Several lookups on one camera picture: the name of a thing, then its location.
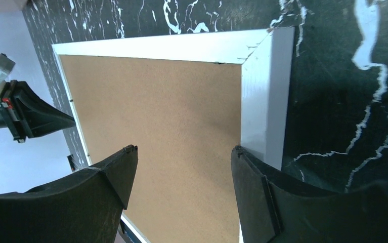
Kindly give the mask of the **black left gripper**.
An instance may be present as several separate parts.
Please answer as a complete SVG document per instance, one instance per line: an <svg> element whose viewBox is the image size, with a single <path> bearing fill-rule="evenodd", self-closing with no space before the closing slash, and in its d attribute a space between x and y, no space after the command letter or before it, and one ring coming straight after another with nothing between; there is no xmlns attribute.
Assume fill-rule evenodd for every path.
<svg viewBox="0 0 388 243"><path fill-rule="evenodd" d="M76 126L74 118L42 100L24 81L7 82L1 94L0 129L23 143Z"/></svg>

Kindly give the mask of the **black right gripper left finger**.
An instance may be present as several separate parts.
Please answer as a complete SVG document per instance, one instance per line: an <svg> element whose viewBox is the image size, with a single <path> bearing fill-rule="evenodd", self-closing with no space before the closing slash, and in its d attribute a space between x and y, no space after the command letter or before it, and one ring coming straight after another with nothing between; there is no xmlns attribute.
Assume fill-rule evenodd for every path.
<svg viewBox="0 0 388 243"><path fill-rule="evenodd" d="M129 145L56 181L0 194L0 242L114 242L137 165Z"/></svg>

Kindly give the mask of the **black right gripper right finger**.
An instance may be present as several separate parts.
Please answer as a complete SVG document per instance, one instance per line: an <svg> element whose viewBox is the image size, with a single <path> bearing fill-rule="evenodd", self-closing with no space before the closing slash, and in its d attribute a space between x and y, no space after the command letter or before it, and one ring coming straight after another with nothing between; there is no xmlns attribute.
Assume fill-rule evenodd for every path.
<svg viewBox="0 0 388 243"><path fill-rule="evenodd" d="M232 150L231 170L244 242L388 242L388 181L335 193L241 146Z"/></svg>

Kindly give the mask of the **brown backing board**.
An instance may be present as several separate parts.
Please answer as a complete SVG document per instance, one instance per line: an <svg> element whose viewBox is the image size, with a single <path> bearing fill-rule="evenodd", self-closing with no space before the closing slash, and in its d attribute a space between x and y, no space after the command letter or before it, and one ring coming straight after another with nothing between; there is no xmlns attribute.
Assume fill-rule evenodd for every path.
<svg viewBox="0 0 388 243"><path fill-rule="evenodd" d="M90 159L127 145L138 166L125 211L150 242L238 242L230 157L241 66L60 57Z"/></svg>

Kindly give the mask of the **white picture frame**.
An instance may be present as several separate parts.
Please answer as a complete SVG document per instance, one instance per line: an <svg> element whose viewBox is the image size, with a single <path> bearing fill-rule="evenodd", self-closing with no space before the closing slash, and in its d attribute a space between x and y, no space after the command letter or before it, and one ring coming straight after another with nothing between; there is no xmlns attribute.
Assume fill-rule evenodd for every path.
<svg viewBox="0 0 388 243"><path fill-rule="evenodd" d="M294 29L175 34L54 44L56 63L82 148L93 165L80 127L60 57L93 56L241 66L240 142L261 161L280 169L282 164ZM140 242L150 242L126 217L123 223Z"/></svg>

